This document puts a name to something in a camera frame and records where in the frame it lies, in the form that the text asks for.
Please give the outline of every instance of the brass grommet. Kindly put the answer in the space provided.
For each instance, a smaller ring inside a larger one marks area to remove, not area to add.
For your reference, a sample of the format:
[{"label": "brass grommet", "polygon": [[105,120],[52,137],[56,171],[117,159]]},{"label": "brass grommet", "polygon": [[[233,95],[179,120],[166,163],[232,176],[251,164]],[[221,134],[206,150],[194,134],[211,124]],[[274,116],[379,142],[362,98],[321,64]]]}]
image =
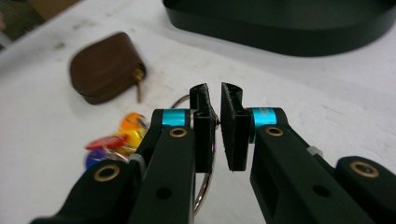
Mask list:
[{"label": "brass grommet", "polygon": [[[110,171],[112,172],[111,174],[103,174],[103,171]],[[110,165],[106,165],[102,168],[100,168],[99,170],[96,171],[95,175],[94,175],[94,179],[98,182],[106,182],[109,180],[114,179],[117,175],[119,175],[120,173],[120,167],[114,164],[110,164]]]},{"label": "brass grommet", "polygon": [[363,161],[353,161],[352,163],[349,164],[349,166],[354,172],[358,173],[359,175],[370,178],[379,177],[378,170],[369,163]]},{"label": "brass grommet", "polygon": [[268,127],[265,129],[265,132],[275,137],[279,137],[283,135],[283,131],[277,127]]},{"label": "brass grommet", "polygon": [[187,131],[182,128],[174,128],[169,133],[172,137],[184,137],[187,134]]}]

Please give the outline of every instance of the blue band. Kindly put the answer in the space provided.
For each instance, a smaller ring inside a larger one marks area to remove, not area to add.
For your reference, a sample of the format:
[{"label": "blue band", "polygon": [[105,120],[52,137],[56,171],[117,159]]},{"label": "blue band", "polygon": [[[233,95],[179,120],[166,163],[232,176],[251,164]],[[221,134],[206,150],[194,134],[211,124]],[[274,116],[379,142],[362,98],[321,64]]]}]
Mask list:
[{"label": "blue band", "polygon": [[250,143],[254,143],[256,141],[256,132],[262,125],[276,124],[276,114],[274,109],[270,107],[253,107],[250,109],[253,112],[254,120],[254,138]]},{"label": "blue band", "polygon": [[165,109],[163,111],[163,126],[186,126],[185,109]]}]

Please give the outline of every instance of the brown leather key fob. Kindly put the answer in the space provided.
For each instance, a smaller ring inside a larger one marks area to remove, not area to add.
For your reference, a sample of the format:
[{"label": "brown leather key fob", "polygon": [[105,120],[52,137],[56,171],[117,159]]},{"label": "brown leather key fob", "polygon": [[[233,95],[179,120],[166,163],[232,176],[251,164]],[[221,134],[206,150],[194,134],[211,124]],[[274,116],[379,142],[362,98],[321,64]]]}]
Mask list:
[{"label": "brown leather key fob", "polygon": [[70,64],[74,89],[91,105],[107,102],[140,82],[146,67],[125,33],[117,33],[80,51]]}]

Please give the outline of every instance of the white table surface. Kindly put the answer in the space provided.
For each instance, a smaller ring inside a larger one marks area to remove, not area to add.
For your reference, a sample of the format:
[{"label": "white table surface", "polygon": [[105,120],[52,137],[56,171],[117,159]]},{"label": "white table surface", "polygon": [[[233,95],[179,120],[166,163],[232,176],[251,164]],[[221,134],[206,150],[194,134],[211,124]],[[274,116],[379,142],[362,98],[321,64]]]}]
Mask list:
[{"label": "white table surface", "polygon": [[[88,105],[70,85],[70,60],[118,31],[148,68],[143,104],[131,88]],[[129,112],[150,118],[207,83],[219,115],[221,82],[244,90],[245,107],[282,107],[331,165],[358,155],[396,173],[395,26],[364,48],[300,58],[178,30],[159,0],[86,0],[0,52],[0,223],[55,214],[84,172],[83,147]],[[247,171],[233,174],[217,135],[217,169],[195,223],[264,223],[248,181],[253,146]]]}]

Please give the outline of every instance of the black container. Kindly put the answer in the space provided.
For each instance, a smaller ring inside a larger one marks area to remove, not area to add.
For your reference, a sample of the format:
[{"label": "black container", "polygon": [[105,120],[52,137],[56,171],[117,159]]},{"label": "black container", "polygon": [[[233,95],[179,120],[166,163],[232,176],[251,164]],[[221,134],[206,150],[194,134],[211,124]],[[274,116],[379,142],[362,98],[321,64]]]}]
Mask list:
[{"label": "black container", "polygon": [[394,23],[396,0],[163,0],[177,28],[296,56],[360,48]]}]

